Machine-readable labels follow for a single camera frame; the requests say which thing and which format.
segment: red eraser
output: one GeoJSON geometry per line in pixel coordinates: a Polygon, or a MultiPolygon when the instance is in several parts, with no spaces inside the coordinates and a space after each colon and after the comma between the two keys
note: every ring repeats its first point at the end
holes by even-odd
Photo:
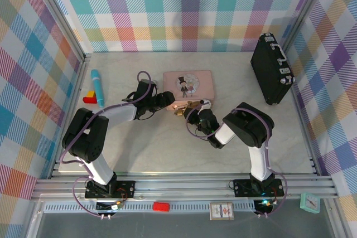
{"type": "Polygon", "coordinates": [[[84,103],[97,103],[97,98],[94,97],[83,97],[84,103]]]}
{"type": "Polygon", "coordinates": [[[170,204],[169,203],[157,203],[154,202],[154,205],[152,207],[154,211],[157,212],[169,212],[170,211],[170,204]]]}

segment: white marble floor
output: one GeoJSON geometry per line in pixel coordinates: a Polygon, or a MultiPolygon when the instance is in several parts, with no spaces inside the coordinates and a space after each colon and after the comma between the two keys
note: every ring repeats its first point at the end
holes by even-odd
{"type": "MultiPolygon", "coordinates": [[[[267,113],[275,122],[269,142],[273,168],[284,173],[311,173],[307,149],[293,104],[288,93],[276,106],[263,99],[250,65],[251,52],[158,52],[93,54],[84,79],[77,108],[97,109],[84,105],[82,97],[93,89],[90,70],[102,76],[105,105],[119,103],[137,87],[141,70],[158,81],[162,91],[163,72],[211,70],[216,100],[213,112],[221,120],[242,101],[267,113]]],[[[183,117],[162,110],[150,120],[117,125],[107,132],[104,158],[116,172],[230,172],[249,173],[248,148],[235,137],[223,149],[191,136],[183,117]]],[[[60,172],[80,172],[75,164],[61,165],[60,172]]]]}

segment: green alarm clock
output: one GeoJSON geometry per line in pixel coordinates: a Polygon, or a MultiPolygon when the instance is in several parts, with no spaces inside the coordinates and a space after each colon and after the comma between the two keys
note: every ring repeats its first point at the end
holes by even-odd
{"type": "Polygon", "coordinates": [[[320,213],[320,197],[307,192],[302,193],[300,208],[310,213],[320,213]]]}

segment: plaid wallpaper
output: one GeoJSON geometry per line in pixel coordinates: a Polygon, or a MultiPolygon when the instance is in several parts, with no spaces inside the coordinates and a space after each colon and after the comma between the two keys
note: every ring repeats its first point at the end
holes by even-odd
{"type": "Polygon", "coordinates": [[[18,237],[79,60],[43,0],[0,0],[0,237],[18,237]]]}
{"type": "Polygon", "coordinates": [[[68,0],[76,20],[58,2],[89,51],[252,51],[303,0],[68,0]]]}
{"type": "Polygon", "coordinates": [[[288,57],[313,148],[357,237],[357,0],[318,0],[288,57]]]}

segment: blue marker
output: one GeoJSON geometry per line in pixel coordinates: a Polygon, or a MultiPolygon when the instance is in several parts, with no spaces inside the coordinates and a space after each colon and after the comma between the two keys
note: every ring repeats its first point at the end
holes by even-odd
{"type": "Polygon", "coordinates": [[[102,84],[100,83],[100,75],[97,69],[93,69],[90,72],[90,77],[94,84],[95,96],[97,97],[97,102],[99,107],[104,108],[104,95],[102,91],[102,84]]]}

